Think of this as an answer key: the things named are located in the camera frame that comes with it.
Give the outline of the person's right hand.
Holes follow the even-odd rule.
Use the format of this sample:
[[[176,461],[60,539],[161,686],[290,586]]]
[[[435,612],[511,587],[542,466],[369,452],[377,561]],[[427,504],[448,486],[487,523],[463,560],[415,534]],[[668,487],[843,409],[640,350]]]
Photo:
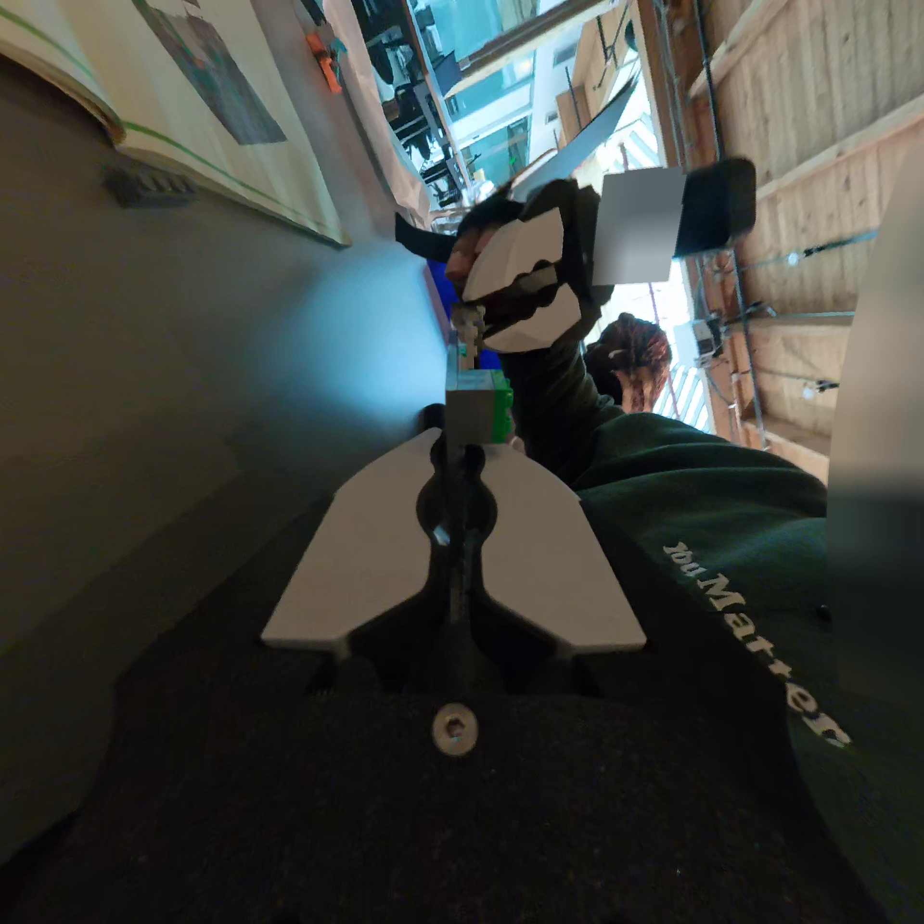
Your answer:
[[[445,263],[445,278],[458,297],[464,293],[468,276],[481,252],[487,247],[499,225],[471,225],[456,236],[452,251]]]

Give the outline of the grey desk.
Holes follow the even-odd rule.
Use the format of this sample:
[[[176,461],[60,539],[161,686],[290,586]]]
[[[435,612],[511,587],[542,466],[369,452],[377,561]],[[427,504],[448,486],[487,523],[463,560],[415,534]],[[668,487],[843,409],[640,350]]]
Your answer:
[[[440,399],[352,99],[295,2],[252,6],[350,248],[206,191],[119,208],[99,124],[2,63],[2,864],[83,801],[139,654]]]

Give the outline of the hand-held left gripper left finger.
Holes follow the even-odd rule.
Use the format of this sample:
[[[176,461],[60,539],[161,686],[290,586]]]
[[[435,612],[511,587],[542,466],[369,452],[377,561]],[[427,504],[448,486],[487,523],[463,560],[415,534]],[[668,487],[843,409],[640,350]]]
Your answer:
[[[261,633],[274,648],[348,648],[349,638],[421,593],[431,542],[418,516],[433,479],[432,428],[379,457],[334,494]]]

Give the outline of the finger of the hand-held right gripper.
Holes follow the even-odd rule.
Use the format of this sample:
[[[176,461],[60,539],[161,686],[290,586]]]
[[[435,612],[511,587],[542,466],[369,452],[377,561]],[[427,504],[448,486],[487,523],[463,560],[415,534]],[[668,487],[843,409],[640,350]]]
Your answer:
[[[463,290],[463,301],[480,302],[501,292],[541,262],[556,264],[564,251],[560,210],[548,210],[498,229],[476,258]]]
[[[487,335],[483,343],[497,354],[525,354],[546,350],[581,321],[581,306],[572,287],[559,286],[548,306],[503,330]]]

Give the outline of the small dark ridged block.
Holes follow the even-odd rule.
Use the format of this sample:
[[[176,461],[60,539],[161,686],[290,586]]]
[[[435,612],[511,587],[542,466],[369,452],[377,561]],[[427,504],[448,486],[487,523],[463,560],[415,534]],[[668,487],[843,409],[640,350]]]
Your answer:
[[[124,210],[176,210],[199,196],[199,188],[190,179],[148,167],[106,167],[102,185]]]

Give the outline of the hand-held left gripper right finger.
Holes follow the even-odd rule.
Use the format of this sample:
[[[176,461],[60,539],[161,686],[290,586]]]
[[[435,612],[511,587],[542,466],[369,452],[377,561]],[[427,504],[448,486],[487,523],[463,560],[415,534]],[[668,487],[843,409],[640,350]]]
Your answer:
[[[509,445],[481,450],[493,513],[479,553],[479,639],[504,654],[642,650],[645,632],[577,494]]]

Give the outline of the blue box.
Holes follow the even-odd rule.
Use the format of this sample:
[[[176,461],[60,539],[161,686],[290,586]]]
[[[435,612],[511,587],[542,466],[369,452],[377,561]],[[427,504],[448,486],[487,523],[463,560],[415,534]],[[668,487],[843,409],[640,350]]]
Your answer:
[[[452,310],[456,305],[456,290],[452,283],[446,278],[444,263],[428,260],[427,269],[433,279],[441,311],[445,315],[446,322],[451,327]],[[497,371],[502,369],[499,356],[491,350],[480,348],[478,360],[481,369]]]

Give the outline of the grey slanted board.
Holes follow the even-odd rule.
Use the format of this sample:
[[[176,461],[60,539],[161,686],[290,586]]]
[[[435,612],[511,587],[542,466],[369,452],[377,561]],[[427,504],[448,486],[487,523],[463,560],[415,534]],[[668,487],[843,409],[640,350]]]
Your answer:
[[[560,149],[539,156],[533,164],[521,171],[511,180],[506,198],[511,202],[523,203],[548,183],[571,177],[617,131],[639,81],[638,75],[631,77],[571,141]]]

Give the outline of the person's right forearm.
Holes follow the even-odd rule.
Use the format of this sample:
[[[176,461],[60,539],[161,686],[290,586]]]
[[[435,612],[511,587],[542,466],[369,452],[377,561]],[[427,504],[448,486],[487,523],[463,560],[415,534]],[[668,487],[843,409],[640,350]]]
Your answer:
[[[586,349],[561,341],[501,357],[526,455],[579,491],[685,465],[710,436],[650,413],[626,413],[598,393]]]

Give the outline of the grey green toy brick model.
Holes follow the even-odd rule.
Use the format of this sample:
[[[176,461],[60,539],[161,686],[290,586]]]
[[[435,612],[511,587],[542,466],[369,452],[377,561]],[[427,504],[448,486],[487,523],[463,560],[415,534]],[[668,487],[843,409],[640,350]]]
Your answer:
[[[449,311],[445,424],[452,445],[515,446],[513,389],[483,342],[484,307],[456,302]]]

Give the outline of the orange teal toy piece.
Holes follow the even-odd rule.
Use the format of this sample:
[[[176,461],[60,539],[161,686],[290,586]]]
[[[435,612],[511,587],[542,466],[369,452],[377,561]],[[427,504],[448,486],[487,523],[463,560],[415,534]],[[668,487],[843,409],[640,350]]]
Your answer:
[[[347,53],[346,47],[327,22],[306,33],[305,40],[309,52],[321,69],[329,90],[333,94],[341,94],[343,91],[341,58]]]

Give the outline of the open book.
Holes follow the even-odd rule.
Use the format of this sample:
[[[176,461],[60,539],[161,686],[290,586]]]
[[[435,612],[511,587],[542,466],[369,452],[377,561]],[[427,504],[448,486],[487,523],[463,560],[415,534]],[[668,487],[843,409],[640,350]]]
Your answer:
[[[351,246],[250,2],[3,1],[1,45],[121,154]]]

